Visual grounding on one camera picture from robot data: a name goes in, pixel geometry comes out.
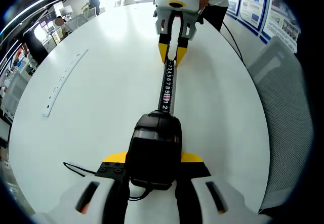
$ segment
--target wall poster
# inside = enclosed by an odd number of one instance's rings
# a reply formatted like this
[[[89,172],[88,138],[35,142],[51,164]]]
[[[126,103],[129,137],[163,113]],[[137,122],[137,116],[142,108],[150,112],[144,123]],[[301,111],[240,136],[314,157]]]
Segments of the wall poster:
[[[229,7],[227,11],[234,13],[237,16],[239,0],[228,0],[228,3],[229,3]]]
[[[278,36],[294,53],[301,29],[292,11],[282,0],[270,0],[262,33],[271,39]]]
[[[241,0],[239,14],[241,18],[260,30],[266,0]]]

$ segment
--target black cable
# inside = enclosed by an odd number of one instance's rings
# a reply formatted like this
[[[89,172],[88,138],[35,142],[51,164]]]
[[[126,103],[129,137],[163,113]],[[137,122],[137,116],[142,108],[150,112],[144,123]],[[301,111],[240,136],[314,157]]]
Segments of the black cable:
[[[80,169],[80,170],[82,170],[82,171],[84,171],[84,172],[88,172],[88,173],[96,174],[96,172],[93,172],[93,171],[90,171],[90,170],[86,170],[86,169],[84,169],[84,168],[81,168],[81,167],[78,167],[78,166],[74,166],[74,165],[69,164],[69,163],[66,163],[66,162],[63,162],[63,164],[64,164],[64,166],[66,166],[68,169],[70,169],[71,171],[73,171],[73,172],[79,174],[79,175],[82,176],[82,177],[84,177],[85,175],[82,174],[82,173],[80,173],[80,172],[78,172],[78,171],[76,171],[76,170],[74,170],[74,169],[72,169],[72,168],[70,168],[69,166],[75,167],[75,168]]]
[[[132,197],[130,196],[130,198],[128,200],[130,201],[138,201],[138,200],[142,200],[144,199],[146,196],[148,196],[148,194],[152,191],[153,189],[151,188],[146,188],[144,193],[140,196],[140,197]]]
[[[235,40],[233,34],[231,33],[231,31],[229,31],[228,27],[226,26],[226,24],[225,24],[224,22],[223,22],[223,24],[224,24],[225,28],[227,29],[227,31],[229,32],[229,34],[231,35],[231,37],[232,37],[232,39],[233,39],[233,41],[234,41],[234,43],[235,43],[235,45],[236,45],[236,47],[237,47],[237,50],[238,50],[238,52],[239,52],[239,54],[237,54],[238,57],[241,59],[241,61],[242,61],[243,64],[245,65],[245,63],[244,63],[244,61],[243,61],[243,56],[242,56],[242,54],[241,54],[241,51],[239,50],[239,47],[238,47],[238,45],[237,45],[237,43],[236,43],[236,40]]]

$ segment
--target white table surface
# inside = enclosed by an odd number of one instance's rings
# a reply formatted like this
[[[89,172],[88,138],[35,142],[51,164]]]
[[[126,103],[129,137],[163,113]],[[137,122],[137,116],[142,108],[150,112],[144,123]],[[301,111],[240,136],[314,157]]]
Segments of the white table surface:
[[[63,161],[96,171],[108,155],[128,150],[138,119],[157,108],[163,64],[153,11],[152,4],[141,4],[105,12],[55,47],[31,78],[16,111],[9,157],[36,212],[52,209],[80,180]],[[176,19],[169,55],[179,27]],[[67,63],[86,49],[43,117]],[[257,212],[269,170],[263,108],[246,68],[209,23],[197,24],[178,67],[174,115],[182,124],[183,151],[203,158],[211,174],[227,180]],[[131,186],[132,196],[141,192]],[[130,202],[126,223],[179,223],[174,188]]]

